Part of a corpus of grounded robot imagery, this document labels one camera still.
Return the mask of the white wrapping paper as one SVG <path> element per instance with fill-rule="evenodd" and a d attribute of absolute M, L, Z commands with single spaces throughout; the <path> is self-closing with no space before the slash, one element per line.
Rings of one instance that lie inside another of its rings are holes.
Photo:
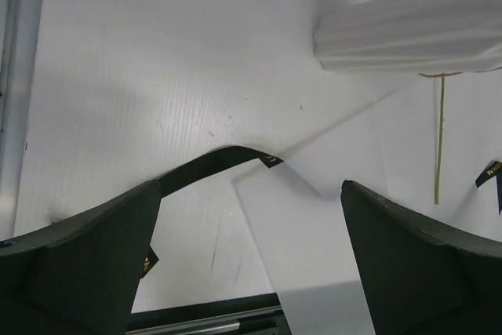
<path fill-rule="evenodd" d="M 500 240 L 496 185 L 475 184 L 501 157 L 500 85 L 447 85 L 446 150 L 435 190 L 437 120 L 437 89 L 408 85 L 278 166 L 238 180 L 238 197 L 293 333 L 375 331 L 340 201 L 345 180 Z"/>

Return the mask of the black ribbon gold lettering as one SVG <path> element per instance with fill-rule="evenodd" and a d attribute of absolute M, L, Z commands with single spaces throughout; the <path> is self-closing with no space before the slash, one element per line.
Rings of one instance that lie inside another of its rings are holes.
<path fill-rule="evenodd" d="M 266 152 L 258 151 L 251 147 L 239 145 L 221 147 L 197 157 L 182 166 L 178 166 L 159 177 L 157 181 L 161 198 L 165 198 L 199 180 L 211 177 L 254 159 L 260 160 L 268 169 L 284 162 L 277 156 L 269 155 Z M 475 186 L 476 188 L 480 188 L 494 177 L 497 179 L 498 214 L 501 216 L 501 162 L 491 162 L 476 178 Z M 150 246 L 144 260 L 142 278 L 146 276 L 158 261 L 159 258 Z"/>

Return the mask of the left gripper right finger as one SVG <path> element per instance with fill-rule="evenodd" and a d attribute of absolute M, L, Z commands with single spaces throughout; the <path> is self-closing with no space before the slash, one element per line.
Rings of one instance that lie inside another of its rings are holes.
<path fill-rule="evenodd" d="M 377 334 L 499 334 L 501 244 L 353 180 L 341 204 Z"/>

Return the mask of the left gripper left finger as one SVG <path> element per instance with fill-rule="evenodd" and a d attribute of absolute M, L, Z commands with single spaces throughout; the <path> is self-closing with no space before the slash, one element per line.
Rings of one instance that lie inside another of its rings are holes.
<path fill-rule="evenodd" d="M 124 334 L 161 193 L 148 181 L 1 243 L 3 334 Z"/>

